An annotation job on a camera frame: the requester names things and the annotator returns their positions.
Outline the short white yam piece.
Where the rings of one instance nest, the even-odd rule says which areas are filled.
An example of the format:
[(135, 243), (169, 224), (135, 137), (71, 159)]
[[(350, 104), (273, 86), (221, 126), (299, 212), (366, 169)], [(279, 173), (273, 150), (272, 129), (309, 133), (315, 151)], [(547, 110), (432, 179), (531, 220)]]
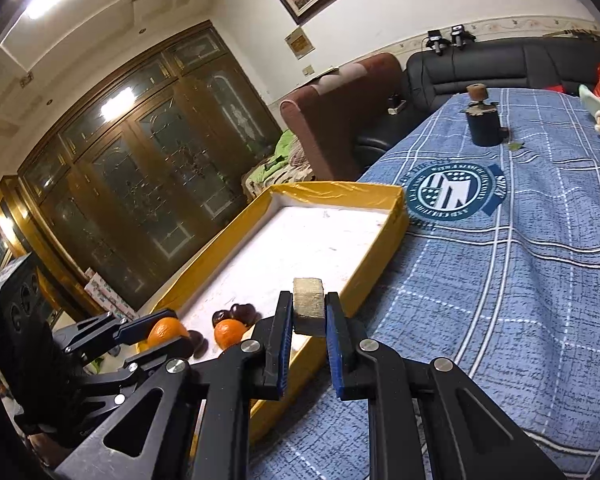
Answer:
[(294, 279), (294, 331), (300, 335), (325, 335), (325, 294), (319, 278)]

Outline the green patterned cushion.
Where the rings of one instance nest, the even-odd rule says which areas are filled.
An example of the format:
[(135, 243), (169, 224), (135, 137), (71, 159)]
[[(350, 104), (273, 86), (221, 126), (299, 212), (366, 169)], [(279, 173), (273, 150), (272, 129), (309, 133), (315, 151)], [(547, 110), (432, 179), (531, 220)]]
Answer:
[(254, 200), (272, 185), (313, 181), (314, 171), (297, 136), (285, 130), (274, 152), (242, 177), (242, 189), (248, 200)]

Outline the black leather sofa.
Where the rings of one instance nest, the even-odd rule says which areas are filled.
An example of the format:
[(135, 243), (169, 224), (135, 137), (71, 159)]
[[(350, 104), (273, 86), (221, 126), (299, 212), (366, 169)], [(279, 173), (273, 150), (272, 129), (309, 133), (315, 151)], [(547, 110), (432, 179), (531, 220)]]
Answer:
[(600, 66), (600, 39), (507, 38), (449, 48), (442, 55), (413, 54), (394, 92), (405, 105), (381, 114), (356, 136), (353, 155), (367, 170), (454, 94), (470, 84), (488, 88), (560, 90), (570, 96), (581, 84), (594, 88)]

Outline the yellow box with white interior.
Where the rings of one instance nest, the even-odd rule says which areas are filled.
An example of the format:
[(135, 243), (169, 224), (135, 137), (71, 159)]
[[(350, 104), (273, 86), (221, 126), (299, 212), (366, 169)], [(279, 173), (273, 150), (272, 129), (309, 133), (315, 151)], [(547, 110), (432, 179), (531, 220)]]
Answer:
[(219, 356), (211, 315), (253, 304), (267, 318), (295, 278), (318, 278), (355, 315), (400, 247), (410, 220), (399, 185), (273, 185), (182, 267), (156, 310), (171, 309)]

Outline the black clamp devices on sofa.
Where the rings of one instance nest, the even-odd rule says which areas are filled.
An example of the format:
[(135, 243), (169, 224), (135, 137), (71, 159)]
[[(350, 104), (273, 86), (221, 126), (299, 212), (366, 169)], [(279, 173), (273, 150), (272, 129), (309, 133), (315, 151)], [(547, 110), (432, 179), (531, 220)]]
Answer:
[(427, 32), (426, 48), (441, 56), (449, 48), (463, 50), (466, 44), (474, 44), (476, 37), (465, 28), (463, 24), (451, 27), (449, 36), (444, 36), (440, 29), (431, 29)]

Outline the dark purple plum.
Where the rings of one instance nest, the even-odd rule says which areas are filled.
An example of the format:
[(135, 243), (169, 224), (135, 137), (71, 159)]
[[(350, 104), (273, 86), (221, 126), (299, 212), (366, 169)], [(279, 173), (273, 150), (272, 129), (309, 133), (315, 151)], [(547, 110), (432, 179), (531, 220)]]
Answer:
[(212, 314), (212, 326), (215, 327), (217, 326), (219, 323), (221, 323), (222, 321), (225, 320), (231, 320), (232, 314), (230, 313), (229, 310), (219, 310), (219, 311), (215, 311)]
[(195, 360), (200, 360), (208, 351), (209, 341), (202, 333), (199, 333), (196, 330), (190, 330), (188, 334), (194, 347), (193, 358)]
[(230, 307), (230, 317), (247, 327), (257, 322), (258, 312), (252, 304), (233, 304)]

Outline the small wall plaque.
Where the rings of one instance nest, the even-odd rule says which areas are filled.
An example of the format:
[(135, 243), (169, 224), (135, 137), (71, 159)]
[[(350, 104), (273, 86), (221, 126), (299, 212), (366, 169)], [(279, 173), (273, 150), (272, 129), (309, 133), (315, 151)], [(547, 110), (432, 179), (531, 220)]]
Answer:
[(286, 45), (294, 54), (297, 60), (304, 58), (306, 55), (315, 50), (309, 37), (301, 27), (294, 29), (286, 38)]

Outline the blue plaid tablecloth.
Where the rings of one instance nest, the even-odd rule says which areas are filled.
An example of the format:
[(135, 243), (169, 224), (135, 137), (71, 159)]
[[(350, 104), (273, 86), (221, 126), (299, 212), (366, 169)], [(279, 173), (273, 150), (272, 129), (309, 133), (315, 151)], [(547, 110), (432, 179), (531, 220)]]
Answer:
[(600, 136), (581, 101), (496, 89), (480, 148), (452, 96), (373, 164), (411, 223), (358, 316), (404, 358), (457, 364), (570, 479), (600, 475)]

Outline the dark wooden glass cabinet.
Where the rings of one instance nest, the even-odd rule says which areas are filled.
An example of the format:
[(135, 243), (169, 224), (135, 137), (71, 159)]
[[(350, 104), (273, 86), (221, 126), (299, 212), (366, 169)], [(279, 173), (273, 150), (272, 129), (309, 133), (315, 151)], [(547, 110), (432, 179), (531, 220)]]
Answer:
[(82, 96), (0, 182), (0, 270), (35, 254), (74, 318), (102, 278), (139, 309), (246, 206), (280, 136), (210, 22), (137, 55)]

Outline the orange tangerine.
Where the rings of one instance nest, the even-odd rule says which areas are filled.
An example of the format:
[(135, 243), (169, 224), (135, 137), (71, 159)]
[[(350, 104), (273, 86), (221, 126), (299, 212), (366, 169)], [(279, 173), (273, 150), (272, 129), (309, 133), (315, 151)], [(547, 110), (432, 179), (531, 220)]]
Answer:
[(148, 348), (155, 348), (178, 337), (189, 337), (188, 330), (178, 318), (160, 318), (151, 329), (146, 344)]
[(244, 323), (226, 318), (217, 322), (214, 328), (214, 340), (218, 347), (224, 351), (238, 342), (242, 341), (242, 336), (248, 332), (248, 327)]

